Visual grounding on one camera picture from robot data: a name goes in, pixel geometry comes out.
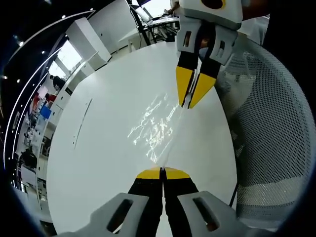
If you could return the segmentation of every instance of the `chair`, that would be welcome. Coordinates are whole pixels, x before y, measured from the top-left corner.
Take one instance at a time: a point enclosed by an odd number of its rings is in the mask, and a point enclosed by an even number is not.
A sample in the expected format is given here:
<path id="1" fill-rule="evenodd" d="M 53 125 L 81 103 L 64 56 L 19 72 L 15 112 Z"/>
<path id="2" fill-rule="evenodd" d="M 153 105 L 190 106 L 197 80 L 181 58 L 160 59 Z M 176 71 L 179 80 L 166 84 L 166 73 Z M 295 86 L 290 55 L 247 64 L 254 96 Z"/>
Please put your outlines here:
<path id="1" fill-rule="evenodd" d="M 277 228 L 314 165 L 316 129 L 291 73 L 268 51 L 238 37 L 215 85 L 230 127 L 237 164 L 237 217 Z"/>

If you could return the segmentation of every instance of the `ceiling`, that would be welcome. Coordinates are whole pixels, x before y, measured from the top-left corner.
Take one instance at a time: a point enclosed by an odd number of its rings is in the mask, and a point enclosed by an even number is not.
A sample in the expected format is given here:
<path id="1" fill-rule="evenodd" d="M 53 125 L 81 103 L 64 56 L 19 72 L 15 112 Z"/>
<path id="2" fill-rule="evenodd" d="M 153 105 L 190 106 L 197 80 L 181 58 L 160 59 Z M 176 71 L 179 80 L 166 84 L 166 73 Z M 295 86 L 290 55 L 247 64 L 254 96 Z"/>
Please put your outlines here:
<path id="1" fill-rule="evenodd" d="M 7 79 L 0 79 L 0 96 L 3 111 L 3 116 L 0 115 L 1 147 L 3 147 L 4 136 L 11 114 L 15 116 L 18 111 L 22 112 L 23 108 L 21 105 L 28 103 L 28 99 L 34 91 L 32 85 L 38 85 L 40 79 L 47 71 L 46 66 L 49 67 L 56 56 L 52 57 L 43 69 L 35 74 L 21 94 L 31 75 L 49 55 L 67 40 L 65 31 L 74 20 L 84 16 L 88 17 L 91 13 L 95 14 L 111 2 L 113 0 L 10 0 L 0 3 L 0 9 L 6 12 L 5 16 L 4 14 L 1 16 L 5 27 L 1 29 L 0 36 L 0 75 L 7 77 Z M 68 16 L 85 11 L 89 12 L 67 19 Z M 19 42 L 26 42 L 28 38 L 41 29 L 61 20 L 63 15 L 66 16 L 65 20 L 42 31 L 19 48 Z M 20 94 L 21 97 L 12 113 Z M 6 150 L 11 152 L 13 148 L 13 134 L 15 133 L 8 132 L 5 147 Z"/>

